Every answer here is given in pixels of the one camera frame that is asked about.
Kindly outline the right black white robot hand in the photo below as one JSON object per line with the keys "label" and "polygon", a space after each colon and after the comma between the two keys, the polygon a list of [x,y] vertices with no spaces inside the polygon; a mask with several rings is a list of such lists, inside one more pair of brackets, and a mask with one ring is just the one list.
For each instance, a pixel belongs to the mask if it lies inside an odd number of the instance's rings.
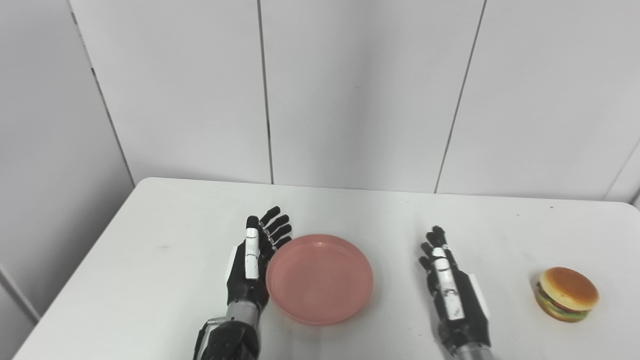
{"label": "right black white robot hand", "polygon": [[438,225],[425,235],[419,263],[438,315],[438,336],[455,360],[493,360],[489,317],[473,278],[458,266],[445,230]]}

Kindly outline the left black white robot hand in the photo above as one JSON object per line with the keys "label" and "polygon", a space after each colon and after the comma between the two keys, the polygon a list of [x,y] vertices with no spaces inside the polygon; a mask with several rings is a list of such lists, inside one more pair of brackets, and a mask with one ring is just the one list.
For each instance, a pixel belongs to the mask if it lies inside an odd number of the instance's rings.
{"label": "left black white robot hand", "polygon": [[279,206],[261,218],[247,217],[245,239],[236,246],[226,280],[227,304],[250,302],[262,313],[269,302],[266,271],[284,245],[292,240],[290,217]]}

